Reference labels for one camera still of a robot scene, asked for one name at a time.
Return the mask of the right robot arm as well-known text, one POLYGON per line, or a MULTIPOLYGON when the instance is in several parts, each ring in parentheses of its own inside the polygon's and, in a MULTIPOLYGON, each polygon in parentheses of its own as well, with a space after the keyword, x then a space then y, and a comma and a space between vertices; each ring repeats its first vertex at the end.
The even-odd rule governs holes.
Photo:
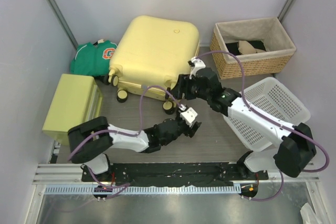
POLYGON ((179 75, 171 91, 177 99, 205 100, 212 110, 241 121, 275 146, 272 150, 252 151, 242 156, 237 166, 242 179, 250 179, 256 172, 268 169, 296 178, 316 155, 316 147, 309 141, 310 127, 304 123, 295 126, 253 107, 241 93, 222 87, 216 73, 208 67, 193 76, 179 75))

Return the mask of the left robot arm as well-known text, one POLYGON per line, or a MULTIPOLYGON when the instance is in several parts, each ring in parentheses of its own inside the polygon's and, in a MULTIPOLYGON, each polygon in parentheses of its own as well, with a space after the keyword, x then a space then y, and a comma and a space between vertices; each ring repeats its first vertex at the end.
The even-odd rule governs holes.
POLYGON ((98 180, 105 182, 112 174, 104 152, 109 148, 153 153, 177 140, 182 134, 193 137, 200 122, 188 124, 182 117, 166 119, 140 132, 125 130, 109 124, 104 116, 79 124, 68 131, 70 155, 74 164, 85 164, 98 180))

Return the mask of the yellow hard-shell suitcase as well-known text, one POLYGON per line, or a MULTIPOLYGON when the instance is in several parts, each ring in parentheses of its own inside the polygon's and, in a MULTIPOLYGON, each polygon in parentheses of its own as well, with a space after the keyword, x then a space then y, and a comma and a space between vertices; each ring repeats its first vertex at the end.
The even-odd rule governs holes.
POLYGON ((181 74, 190 74, 188 61, 198 55, 199 32, 189 22, 138 16, 129 24, 109 63, 105 83, 117 87, 117 101, 130 93, 163 101, 166 114, 176 103, 166 94, 181 74))

